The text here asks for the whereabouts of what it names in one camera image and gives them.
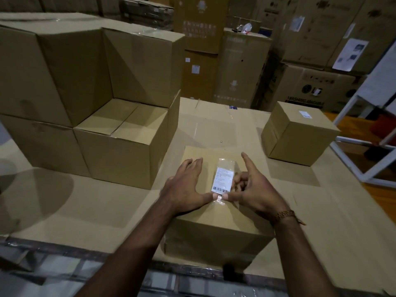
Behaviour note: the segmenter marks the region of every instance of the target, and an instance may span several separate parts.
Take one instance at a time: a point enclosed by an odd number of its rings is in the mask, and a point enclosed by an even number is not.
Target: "person's right hand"
[[[238,201],[252,210],[264,214],[265,218],[274,217],[281,211],[290,210],[289,205],[259,172],[251,159],[242,152],[247,172],[236,173],[232,182],[235,192],[223,194],[222,199]]]

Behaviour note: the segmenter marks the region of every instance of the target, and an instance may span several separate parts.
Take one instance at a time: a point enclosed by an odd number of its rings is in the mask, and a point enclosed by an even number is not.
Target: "bracelet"
[[[277,213],[276,216],[270,217],[269,221],[270,221],[272,227],[274,227],[274,225],[276,223],[278,223],[280,220],[282,220],[283,218],[286,218],[286,217],[294,217],[299,224],[306,225],[303,221],[301,221],[299,218],[297,218],[297,216],[293,210],[281,211],[280,213]]]

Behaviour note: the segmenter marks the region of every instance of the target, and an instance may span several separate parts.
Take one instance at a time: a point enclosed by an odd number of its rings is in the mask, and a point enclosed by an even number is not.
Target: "forearm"
[[[294,217],[275,224],[275,234],[291,297],[339,296]]]
[[[76,297],[136,296],[172,216],[170,205],[157,201]]]

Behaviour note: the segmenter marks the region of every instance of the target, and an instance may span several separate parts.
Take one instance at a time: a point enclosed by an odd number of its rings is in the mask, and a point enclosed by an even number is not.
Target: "person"
[[[290,296],[339,296],[312,251],[298,220],[268,179],[250,158],[242,153],[247,172],[236,174],[234,192],[223,200],[238,201],[273,223],[287,290]],[[136,296],[149,263],[171,220],[182,213],[216,200],[214,193],[195,191],[202,169],[202,158],[185,160],[176,175],[169,178],[141,222],[110,255],[102,267],[78,291],[77,297]]]

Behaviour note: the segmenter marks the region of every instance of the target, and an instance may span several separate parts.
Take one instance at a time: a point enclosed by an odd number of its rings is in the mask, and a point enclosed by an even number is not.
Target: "red object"
[[[388,134],[396,128],[396,118],[393,116],[388,116],[381,114],[370,127],[370,131],[380,138],[385,138]],[[394,137],[389,143],[389,145],[396,146],[396,137]]]

